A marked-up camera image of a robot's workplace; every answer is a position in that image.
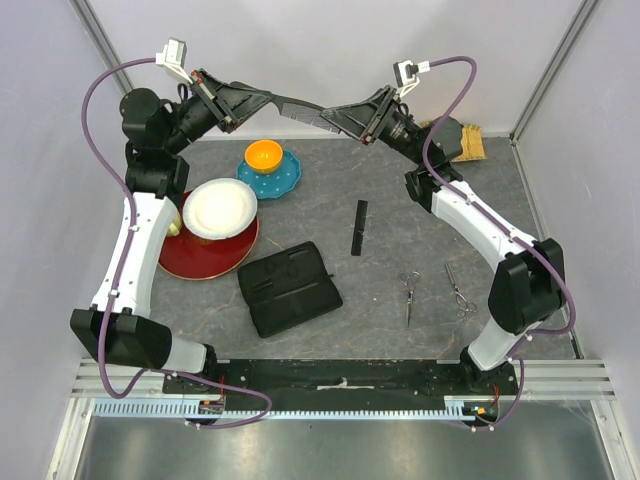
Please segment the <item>gray table surface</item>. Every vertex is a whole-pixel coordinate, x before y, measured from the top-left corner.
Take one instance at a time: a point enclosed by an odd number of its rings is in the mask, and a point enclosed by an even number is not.
[[[260,202],[259,239],[245,262],[311,240],[319,248],[344,305],[268,339],[261,339],[242,299],[235,272],[208,281],[175,278],[158,268],[152,318],[181,337],[212,344],[219,358],[457,359],[482,330],[493,274],[453,228],[411,201],[404,173],[414,165],[383,144],[350,139],[282,141],[300,159],[302,179],[289,194]],[[184,152],[189,188],[234,177],[247,141],[198,142]],[[458,164],[476,193],[523,231],[536,235],[507,139],[485,139],[487,159]],[[362,256],[350,254],[358,199],[369,209]],[[444,263],[478,312],[461,320]],[[418,269],[411,326],[404,320],[401,270]],[[548,324],[561,326],[556,315]],[[536,338],[526,358],[573,358],[568,336]]]

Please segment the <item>black case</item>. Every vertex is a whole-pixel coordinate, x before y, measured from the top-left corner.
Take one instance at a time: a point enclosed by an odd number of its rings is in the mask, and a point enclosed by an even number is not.
[[[238,282],[258,335],[270,337],[342,306],[313,242],[238,269]]]

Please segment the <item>scissors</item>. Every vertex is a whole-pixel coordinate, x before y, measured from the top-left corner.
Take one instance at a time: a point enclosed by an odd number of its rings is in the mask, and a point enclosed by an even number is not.
[[[451,282],[451,286],[453,287],[453,291],[456,294],[456,302],[458,303],[458,317],[464,318],[467,316],[467,313],[473,313],[478,310],[478,306],[473,303],[467,301],[467,299],[460,292],[460,287],[458,287],[458,283],[456,282],[456,277],[453,276],[453,270],[448,263],[444,264],[444,268],[447,270],[447,275],[449,275],[449,281]]]
[[[407,319],[407,327],[409,326],[409,322],[411,321],[411,305],[413,304],[413,292],[416,289],[416,284],[420,281],[420,274],[417,270],[414,270],[411,275],[407,275],[404,272],[401,272],[398,275],[398,280],[402,282],[402,284],[407,287],[407,309],[405,313],[405,317]]]

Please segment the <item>red plate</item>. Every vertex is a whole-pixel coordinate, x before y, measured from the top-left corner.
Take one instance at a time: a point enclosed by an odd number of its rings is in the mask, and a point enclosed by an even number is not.
[[[183,195],[183,205],[190,193]],[[216,278],[236,268],[249,255],[258,230],[257,216],[242,233],[224,240],[203,240],[183,225],[178,235],[165,239],[158,263],[170,274],[185,280]]]

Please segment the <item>metal floor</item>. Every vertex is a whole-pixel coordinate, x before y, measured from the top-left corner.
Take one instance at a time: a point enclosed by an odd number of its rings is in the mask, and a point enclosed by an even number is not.
[[[76,480],[613,478],[589,402],[522,403],[495,432],[475,434],[429,421],[267,420],[196,431],[94,417],[85,445]]]

